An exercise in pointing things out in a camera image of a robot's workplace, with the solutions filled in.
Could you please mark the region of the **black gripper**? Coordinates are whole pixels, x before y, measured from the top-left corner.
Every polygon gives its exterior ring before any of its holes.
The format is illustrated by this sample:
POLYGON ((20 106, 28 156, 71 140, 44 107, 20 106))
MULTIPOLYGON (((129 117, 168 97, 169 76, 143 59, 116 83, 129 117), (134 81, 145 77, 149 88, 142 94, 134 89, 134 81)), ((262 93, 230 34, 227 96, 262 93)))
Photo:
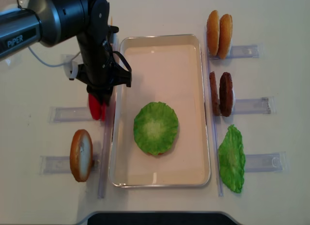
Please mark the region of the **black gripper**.
POLYGON ((125 67, 111 63, 105 68, 91 69, 86 64, 79 64, 77 80, 87 85, 87 92, 98 102, 109 106, 114 86, 124 84, 131 87, 132 69, 129 64, 125 67))

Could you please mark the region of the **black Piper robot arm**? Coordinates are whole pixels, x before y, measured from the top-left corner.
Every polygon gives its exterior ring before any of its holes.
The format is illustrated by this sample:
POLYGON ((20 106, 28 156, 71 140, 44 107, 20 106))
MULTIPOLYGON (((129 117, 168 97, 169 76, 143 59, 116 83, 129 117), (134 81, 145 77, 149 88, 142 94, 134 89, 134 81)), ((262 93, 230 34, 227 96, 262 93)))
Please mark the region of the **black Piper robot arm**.
POLYGON ((119 31, 108 24, 107 0, 29 0, 27 8, 0 16, 0 57, 40 42, 55 46, 76 37, 83 62, 74 78, 100 104, 108 105, 116 85, 131 86, 132 69, 124 56, 113 50, 110 39, 119 31))

